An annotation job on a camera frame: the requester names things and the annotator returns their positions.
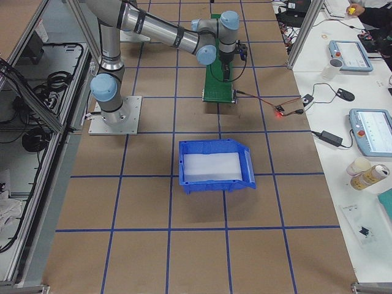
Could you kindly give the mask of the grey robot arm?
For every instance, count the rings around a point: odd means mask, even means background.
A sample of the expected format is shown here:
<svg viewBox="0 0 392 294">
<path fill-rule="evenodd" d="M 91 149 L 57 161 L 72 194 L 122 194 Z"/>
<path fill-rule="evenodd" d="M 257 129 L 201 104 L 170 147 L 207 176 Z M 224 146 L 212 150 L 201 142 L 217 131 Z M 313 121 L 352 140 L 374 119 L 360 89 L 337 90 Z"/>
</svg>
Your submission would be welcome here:
<svg viewBox="0 0 392 294">
<path fill-rule="evenodd" d="M 235 11 L 222 12 L 217 19 L 192 20 L 187 29 L 143 10 L 135 1 L 87 1 L 86 6 L 97 19 L 100 47 L 99 69 L 90 89 L 107 124 L 123 122 L 130 113 L 120 93 L 124 75 L 122 32 L 188 52 L 203 66 L 219 60 L 224 83 L 232 81 L 230 65 L 235 55 L 246 59 L 246 48 L 237 38 L 239 16 Z"/>
</svg>

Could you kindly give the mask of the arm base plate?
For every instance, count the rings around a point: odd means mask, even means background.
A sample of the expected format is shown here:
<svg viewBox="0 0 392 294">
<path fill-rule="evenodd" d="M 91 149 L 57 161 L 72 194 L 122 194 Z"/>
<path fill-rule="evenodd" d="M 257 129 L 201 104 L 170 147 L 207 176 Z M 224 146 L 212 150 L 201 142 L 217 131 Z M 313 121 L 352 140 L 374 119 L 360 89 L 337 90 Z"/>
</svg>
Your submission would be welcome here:
<svg viewBox="0 0 392 294">
<path fill-rule="evenodd" d="M 142 96 L 122 96 L 122 107 L 113 112 L 101 111 L 96 102 L 88 133 L 90 135 L 136 135 L 140 120 Z"/>
</svg>

